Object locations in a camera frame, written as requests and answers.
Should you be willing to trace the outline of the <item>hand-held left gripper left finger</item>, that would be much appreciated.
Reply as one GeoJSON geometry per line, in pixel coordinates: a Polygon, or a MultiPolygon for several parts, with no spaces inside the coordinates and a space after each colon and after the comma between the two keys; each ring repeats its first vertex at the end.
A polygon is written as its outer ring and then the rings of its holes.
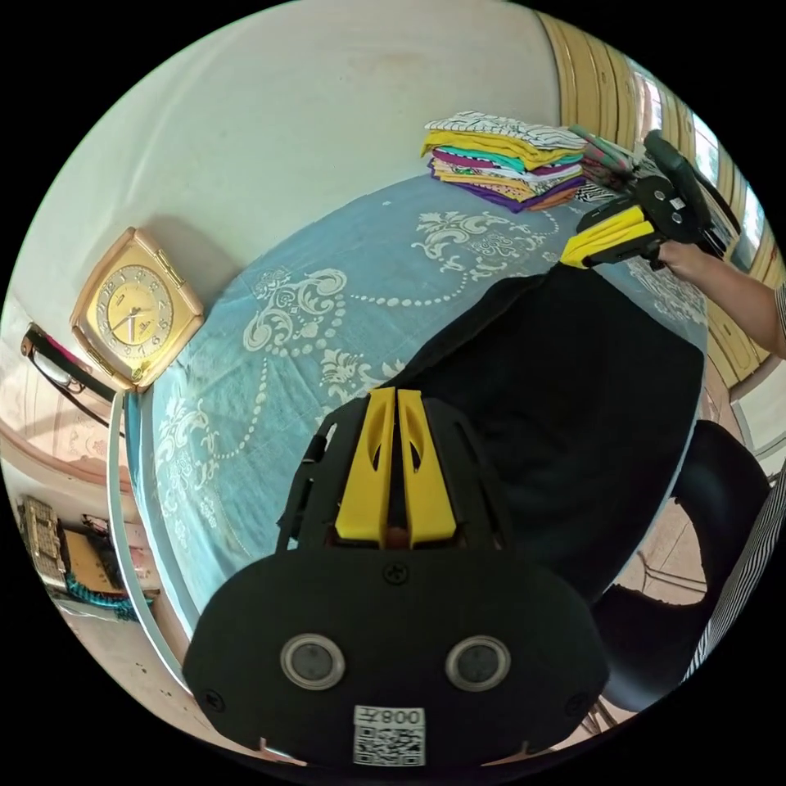
{"type": "Polygon", "coordinates": [[[386,538],[394,426],[395,391],[371,391],[335,522],[341,539],[386,538]]]}

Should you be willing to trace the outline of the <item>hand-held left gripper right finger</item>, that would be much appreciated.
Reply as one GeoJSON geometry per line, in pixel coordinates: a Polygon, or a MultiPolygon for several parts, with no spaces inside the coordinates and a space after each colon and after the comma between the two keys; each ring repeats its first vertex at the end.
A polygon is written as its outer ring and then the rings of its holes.
{"type": "Polygon", "coordinates": [[[397,391],[409,547],[450,541],[457,524],[422,395],[397,391]]]}

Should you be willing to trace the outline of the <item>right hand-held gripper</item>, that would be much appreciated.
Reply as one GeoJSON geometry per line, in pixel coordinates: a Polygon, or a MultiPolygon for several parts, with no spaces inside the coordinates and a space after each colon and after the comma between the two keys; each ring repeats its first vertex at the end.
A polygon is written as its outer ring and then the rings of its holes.
{"type": "Polygon", "coordinates": [[[586,213],[560,255],[559,263],[575,269],[618,264],[641,258],[653,271],[660,246],[674,241],[697,245],[705,233],[705,199],[701,189],[685,195],[667,178],[640,179],[629,194],[586,213]]]}

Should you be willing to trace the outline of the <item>person's right hand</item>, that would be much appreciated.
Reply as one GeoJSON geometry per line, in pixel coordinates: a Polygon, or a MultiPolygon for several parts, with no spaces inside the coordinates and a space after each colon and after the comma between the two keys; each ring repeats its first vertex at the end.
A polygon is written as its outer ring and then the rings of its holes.
{"type": "Polygon", "coordinates": [[[699,288],[723,267],[723,260],[702,251],[696,245],[664,242],[658,252],[662,262],[676,277],[699,288]]]}

